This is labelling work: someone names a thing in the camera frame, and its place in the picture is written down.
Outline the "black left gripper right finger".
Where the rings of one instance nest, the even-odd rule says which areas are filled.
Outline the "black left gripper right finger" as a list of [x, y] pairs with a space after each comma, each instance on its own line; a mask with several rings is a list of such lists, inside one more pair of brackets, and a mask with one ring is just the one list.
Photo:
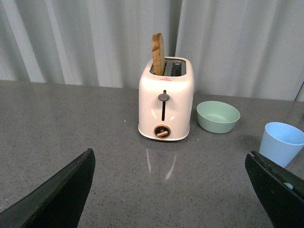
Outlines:
[[262, 154], [247, 154], [245, 168], [275, 228], [304, 226], [304, 180]]

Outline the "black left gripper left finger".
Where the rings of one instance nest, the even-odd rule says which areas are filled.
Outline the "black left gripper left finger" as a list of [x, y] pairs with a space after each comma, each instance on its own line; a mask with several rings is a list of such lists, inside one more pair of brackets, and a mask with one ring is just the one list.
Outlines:
[[2, 228], [76, 228], [91, 189], [95, 154], [87, 149], [0, 214]]

